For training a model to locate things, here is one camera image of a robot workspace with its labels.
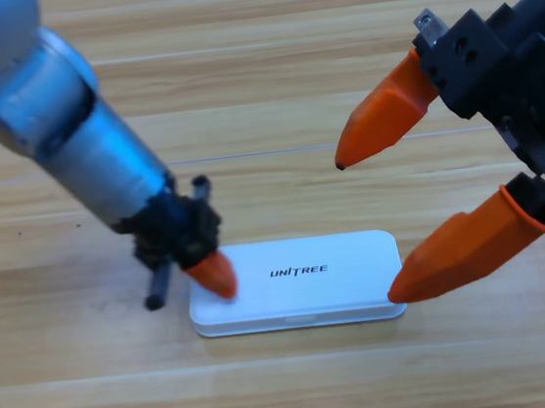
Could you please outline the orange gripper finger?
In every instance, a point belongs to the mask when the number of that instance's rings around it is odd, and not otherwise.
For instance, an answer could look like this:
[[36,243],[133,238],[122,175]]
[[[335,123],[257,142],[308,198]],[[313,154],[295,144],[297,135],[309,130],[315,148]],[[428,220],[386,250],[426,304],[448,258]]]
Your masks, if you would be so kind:
[[338,169],[396,144],[436,98],[459,117],[474,117],[508,67],[506,44],[473,10],[451,27],[433,13],[414,24],[413,48],[348,118],[335,154]]
[[431,299],[482,279],[545,234],[545,179],[522,173],[454,214],[406,257],[387,298]]

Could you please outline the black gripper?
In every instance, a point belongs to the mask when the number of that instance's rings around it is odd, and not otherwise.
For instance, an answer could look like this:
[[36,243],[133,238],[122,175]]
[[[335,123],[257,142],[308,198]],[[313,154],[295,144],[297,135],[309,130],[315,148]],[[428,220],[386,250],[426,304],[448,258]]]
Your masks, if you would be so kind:
[[191,183],[192,196],[178,194],[170,183],[116,226],[118,233],[133,236],[136,259],[152,272],[144,301],[151,311],[166,305],[174,265],[215,295],[226,299],[237,294],[237,275],[218,249],[221,217],[210,205],[211,182],[200,175]]
[[503,4],[486,23],[508,47],[512,61],[489,120],[532,172],[514,178],[508,189],[545,224],[545,0]]

